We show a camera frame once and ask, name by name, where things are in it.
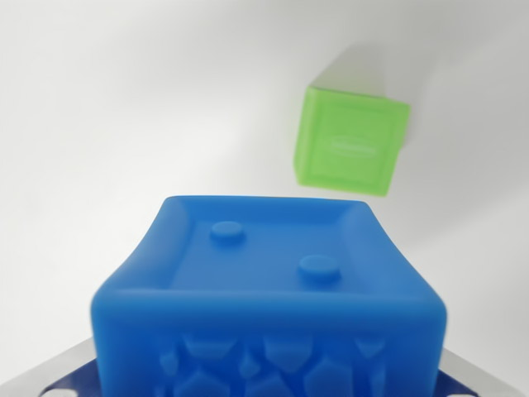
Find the blue block top surface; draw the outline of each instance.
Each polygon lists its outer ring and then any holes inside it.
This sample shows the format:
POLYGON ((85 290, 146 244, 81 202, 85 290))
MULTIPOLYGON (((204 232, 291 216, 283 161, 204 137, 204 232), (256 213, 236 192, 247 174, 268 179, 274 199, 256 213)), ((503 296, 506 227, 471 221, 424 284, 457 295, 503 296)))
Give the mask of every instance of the blue block top surface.
POLYGON ((361 331, 444 311, 367 204, 318 198, 168 198, 98 297, 190 327, 361 331))

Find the white background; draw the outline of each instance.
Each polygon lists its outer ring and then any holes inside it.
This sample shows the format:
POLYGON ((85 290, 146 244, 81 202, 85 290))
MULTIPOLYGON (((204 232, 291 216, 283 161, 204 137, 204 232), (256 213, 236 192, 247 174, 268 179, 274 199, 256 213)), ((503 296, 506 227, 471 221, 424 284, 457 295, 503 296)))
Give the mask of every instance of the white background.
POLYGON ((367 201, 446 346, 529 394, 528 26, 527 2, 0 2, 0 383, 90 336, 165 197, 261 194, 367 201), (389 39, 437 58, 388 197, 297 186, 304 89, 389 39))

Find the blue plastic block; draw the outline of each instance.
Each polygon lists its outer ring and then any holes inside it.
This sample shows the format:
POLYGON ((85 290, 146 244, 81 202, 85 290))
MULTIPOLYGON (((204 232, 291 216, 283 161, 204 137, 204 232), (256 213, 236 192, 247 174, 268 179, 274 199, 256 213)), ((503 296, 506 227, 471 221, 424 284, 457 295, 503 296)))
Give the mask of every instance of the blue plastic block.
POLYGON ((105 397, 428 397, 443 303, 365 203, 168 198, 97 292, 105 397))

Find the translucent green cube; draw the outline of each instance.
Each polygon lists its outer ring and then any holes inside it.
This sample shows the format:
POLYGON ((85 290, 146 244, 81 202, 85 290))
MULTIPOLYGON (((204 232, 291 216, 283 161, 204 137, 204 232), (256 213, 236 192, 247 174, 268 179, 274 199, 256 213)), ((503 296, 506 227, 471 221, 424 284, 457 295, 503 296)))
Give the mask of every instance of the translucent green cube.
POLYGON ((309 87, 294 161, 298 182, 384 196, 409 111, 387 98, 309 87))

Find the raised circular dot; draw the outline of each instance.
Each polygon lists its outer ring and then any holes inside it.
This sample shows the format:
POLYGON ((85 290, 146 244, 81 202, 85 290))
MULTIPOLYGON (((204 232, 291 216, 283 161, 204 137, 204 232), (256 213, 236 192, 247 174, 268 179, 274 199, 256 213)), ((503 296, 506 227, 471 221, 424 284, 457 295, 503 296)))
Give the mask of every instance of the raised circular dot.
POLYGON ((299 261, 300 274, 307 280, 330 283, 340 279, 340 267, 336 260, 326 255, 308 255, 299 261))
POLYGON ((224 221, 212 226, 211 237, 218 242, 227 244, 240 242, 244 235, 244 229, 238 222, 224 221))

